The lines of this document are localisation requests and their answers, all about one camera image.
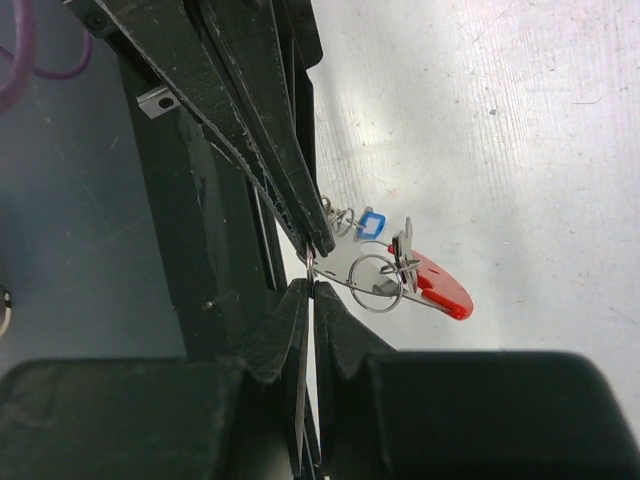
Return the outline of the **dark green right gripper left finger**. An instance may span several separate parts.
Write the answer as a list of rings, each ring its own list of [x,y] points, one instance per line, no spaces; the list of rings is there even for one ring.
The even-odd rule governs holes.
[[[5,479],[304,479],[308,284],[228,355],[38,360],[1,382]]]

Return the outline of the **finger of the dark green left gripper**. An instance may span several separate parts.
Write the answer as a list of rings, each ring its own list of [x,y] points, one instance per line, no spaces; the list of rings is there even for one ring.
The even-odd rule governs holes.
[[[100,7],[123,35],[126,45],[203,125],[211,144],[241,168],[262,196],[265,181],[258,155],[249,146],[248,123],[239,97],[216,53],[200,11],[202,1],[102,1]],[[313,57],[303,47],[312,23],[307,1],[284,1],[298,39],[304,66]]]
[[[207,33],[248,123],[264,199],[295,249],[335,247],[310,169],[310,81],[284,1],[202,1]]]

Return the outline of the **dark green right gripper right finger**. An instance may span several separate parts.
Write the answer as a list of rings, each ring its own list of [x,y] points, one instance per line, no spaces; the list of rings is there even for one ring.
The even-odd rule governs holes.
[[[322,464],[332,479],[635,479],[604,376],[553,351],[398,351],[314,289]]]

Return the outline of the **red-handled metal keyring holder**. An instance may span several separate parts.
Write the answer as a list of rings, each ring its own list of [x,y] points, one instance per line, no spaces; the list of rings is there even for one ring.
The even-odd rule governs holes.
[[[357,237],[358,221],[365,210],[375,211],[373,208],[358,214],[352,207],[335,206],[326,196],[321,200],[335,249],[325,257],[316,254],[307,262],[315,274],[349,289],[356,303],[370,312],[387,313],[401,301],[410,300],[458,321],[472,315],[473,300],[459,281],[413,249],[410,218],[390,235],[386,217],[382,234],[375,240],[363,240]]]

